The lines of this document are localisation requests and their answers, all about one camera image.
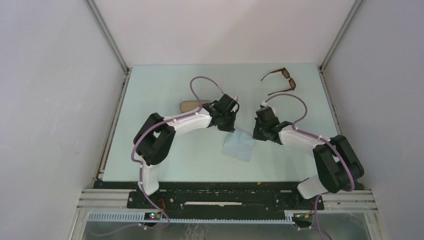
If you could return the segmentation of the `light blue cleaning cloth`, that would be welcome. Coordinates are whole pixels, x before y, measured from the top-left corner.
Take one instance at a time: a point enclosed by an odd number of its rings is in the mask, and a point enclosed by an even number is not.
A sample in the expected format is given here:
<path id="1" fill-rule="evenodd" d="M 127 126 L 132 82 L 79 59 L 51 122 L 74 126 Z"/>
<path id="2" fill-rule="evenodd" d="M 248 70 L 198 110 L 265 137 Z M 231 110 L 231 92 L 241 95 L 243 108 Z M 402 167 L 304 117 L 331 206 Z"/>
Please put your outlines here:
<path id="1" fill-rule="evenodd" d="M 243 162 L 251 160 L 254 150 L 255 140 L 252 136 L 240 129 L 236 129 L 226 138 L 221 153 Z"/>

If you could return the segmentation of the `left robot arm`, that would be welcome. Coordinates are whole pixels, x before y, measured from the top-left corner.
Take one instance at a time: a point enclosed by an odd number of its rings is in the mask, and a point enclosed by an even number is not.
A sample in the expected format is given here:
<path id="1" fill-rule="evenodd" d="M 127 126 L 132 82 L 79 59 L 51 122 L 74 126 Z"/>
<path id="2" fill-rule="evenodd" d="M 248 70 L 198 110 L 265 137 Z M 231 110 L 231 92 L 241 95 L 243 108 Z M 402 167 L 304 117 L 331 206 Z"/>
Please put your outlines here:
<path id="1" fill-rule="evenodd" d="M 152 113 L 134 137 L 131 160 L 140 164 L 138 201 L 145 208 L 158 202 L 160 164 L 168 156 L 175 137 L 198 129 L 216 127 L 232 133 L 240 109 L 237 96 L 223 94 L 219 100 L 201 103 L 195 109 L 163 117 Z"/>

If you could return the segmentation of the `black glasses case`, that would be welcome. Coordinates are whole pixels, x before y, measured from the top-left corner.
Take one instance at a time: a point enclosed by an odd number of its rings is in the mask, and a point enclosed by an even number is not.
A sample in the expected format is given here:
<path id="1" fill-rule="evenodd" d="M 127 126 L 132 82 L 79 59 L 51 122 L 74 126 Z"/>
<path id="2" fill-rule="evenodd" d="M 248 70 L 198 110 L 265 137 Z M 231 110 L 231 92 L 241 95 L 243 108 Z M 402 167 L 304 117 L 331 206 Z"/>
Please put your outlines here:
<path id="1" fill-rule="evenodd" d="M 208 100 L 201 100 L 201 101 L 197 101 L 197 100 L 188 100 L 188 101 L 182 101 L 179 104 L 179 109 L 181 113 L 187 113 L 187 112 L 191 112 L 191 111 L 198 111 L 199 109 L 201 109 L 203 107 L 203 105 L 205 104 L 209 104 L 210 101 Z"/>

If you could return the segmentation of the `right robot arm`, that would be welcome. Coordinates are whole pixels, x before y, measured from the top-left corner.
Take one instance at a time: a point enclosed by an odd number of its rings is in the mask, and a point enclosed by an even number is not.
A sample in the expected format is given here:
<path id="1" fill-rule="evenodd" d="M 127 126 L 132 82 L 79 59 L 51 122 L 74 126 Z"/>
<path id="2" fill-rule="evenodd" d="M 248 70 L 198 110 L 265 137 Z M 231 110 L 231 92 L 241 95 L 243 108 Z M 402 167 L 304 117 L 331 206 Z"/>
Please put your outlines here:
<path id="1" fill-rule="evenodd" d="M 304 209 L 318 195 L 354 190 L 355 182 L 365 171 L 345 136 L 307 135 L 293 129 L 291 122 L 279 121 L 270 106 L 263 106 L 255 113 L 253 139 L 289 146 L 314 159 L 317 174 L 299 183 L 290 196 L 295 208 Z"/>

